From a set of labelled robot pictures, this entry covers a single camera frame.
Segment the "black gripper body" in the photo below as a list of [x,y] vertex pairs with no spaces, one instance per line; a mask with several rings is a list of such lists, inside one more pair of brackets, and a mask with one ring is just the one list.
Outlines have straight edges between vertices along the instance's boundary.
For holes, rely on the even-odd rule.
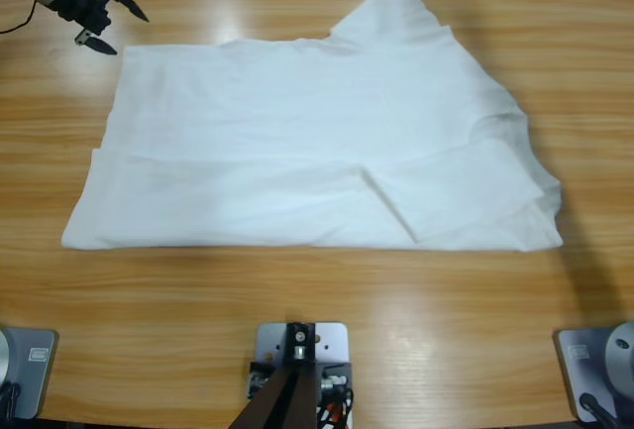
[[52,0],[51,9],[68,22],[75,22],[97,36],[111,24],[106,10],[109,0]]

